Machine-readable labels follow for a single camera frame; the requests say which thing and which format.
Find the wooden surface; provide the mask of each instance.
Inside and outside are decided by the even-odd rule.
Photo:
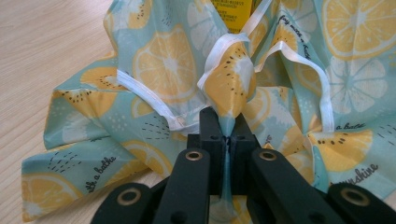
[[[111,0],[0,1],[0,222],[21,221],[21,162],[44,152],[52,89],[112,50],[103,28]],[[152,185],[145,172],[131,179]],[[89,223],[111,188],[35,223]]]

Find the clamp jaw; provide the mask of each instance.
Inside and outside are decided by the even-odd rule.
[[[92,224],[207,223],[209,195],[221,195],[226,144],[232,194],[247,195],[253,223],[396,223],[396,213],[366,189],[335,184],[326,195],[312,188],[281,153],[260,147],[242,115],[227,140],[209,107],[172,174],[151,189],[136,183],[114,189]]]

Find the black clamp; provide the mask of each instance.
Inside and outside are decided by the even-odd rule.
[[[396,213],[366,189],[335,184],[326,195],[312,188],[281,153],[260,148],[242,115],[226,141],[210,107],[168,178],[151,189],[136,183],[114,189],[92,223],[207,223],[209,195],[221,195],[226,142],[232,193],[247,195],[253,223],[396,223]]]

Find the yellow label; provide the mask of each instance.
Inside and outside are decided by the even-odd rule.
[[[261,0],[211,0],[231,33],[238,34]]]

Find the wooden table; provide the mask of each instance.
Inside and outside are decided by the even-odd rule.
[[[44,152],[52,89],[112,50],[103,27],[111,0],[0,1],[0,222],[21,221],[21,162]],[[153,185],[150,172],[129,180]],[[90,223],[100,190],[36,223]]]

